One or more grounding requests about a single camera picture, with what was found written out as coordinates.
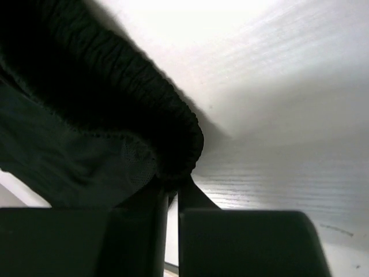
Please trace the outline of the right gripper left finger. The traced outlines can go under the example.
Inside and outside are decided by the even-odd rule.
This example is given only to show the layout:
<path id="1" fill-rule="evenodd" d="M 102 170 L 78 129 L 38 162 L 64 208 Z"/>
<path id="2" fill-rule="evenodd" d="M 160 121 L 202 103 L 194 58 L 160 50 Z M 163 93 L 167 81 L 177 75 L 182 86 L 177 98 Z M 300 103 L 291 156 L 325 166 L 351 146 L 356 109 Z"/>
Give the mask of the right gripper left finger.
<path id="1" fill-rule="evenodd" d="M 165 217 L 168 211 L 168 195 L 163 183 L 154 177 L 128 199 L 115 206 L 134 219 Z"/>

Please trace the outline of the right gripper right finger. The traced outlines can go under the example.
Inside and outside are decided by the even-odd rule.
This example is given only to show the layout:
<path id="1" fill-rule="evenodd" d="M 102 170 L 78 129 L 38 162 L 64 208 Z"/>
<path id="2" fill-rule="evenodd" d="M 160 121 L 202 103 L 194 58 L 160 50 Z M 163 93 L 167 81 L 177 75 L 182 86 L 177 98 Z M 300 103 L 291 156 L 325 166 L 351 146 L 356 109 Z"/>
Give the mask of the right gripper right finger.
<path id="1" fill-rule="evenodd" d="M 190 208 L 220 210 L 220 207 L 195 184 L 192 176 L 189 175 L 180 183 L 178 190 L 178 210 L 179 212 L 184 212 Z"/>

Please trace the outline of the black shorts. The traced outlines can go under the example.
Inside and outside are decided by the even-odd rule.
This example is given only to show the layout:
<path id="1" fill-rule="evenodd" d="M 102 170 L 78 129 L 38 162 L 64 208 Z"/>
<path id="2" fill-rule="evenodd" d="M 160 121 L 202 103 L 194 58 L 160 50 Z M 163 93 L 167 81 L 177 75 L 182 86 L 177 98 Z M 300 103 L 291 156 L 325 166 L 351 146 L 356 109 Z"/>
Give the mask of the black shorts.
<path id="1" fill-rule="evenodd" d="M 175 189 L 203 147 L 176 88 L 84 1 L 1 2 L 1 169 L 53 207 Z"/>

